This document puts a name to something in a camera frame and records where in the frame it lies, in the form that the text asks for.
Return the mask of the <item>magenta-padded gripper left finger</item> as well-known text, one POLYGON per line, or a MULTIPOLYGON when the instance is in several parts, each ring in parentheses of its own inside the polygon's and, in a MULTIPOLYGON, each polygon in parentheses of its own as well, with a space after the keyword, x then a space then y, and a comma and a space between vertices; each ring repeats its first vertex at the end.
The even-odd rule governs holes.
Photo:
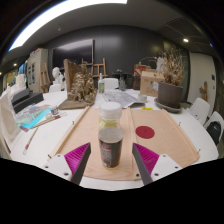
POLYGON ((79 185, 91 154, 91 144, 86 143, 68 152, 51 158, 43 169, 65 180, 79 185))

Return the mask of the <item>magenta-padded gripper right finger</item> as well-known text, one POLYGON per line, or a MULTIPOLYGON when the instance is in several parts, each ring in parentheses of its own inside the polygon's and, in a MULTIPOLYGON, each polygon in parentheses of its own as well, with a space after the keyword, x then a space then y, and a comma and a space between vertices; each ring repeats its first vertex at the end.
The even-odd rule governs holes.
POLYGON ((144 185, 150 184, 182 169, 182 167, 167 154, 158 155, 137 143, 133 144, 132 153, 144 185))

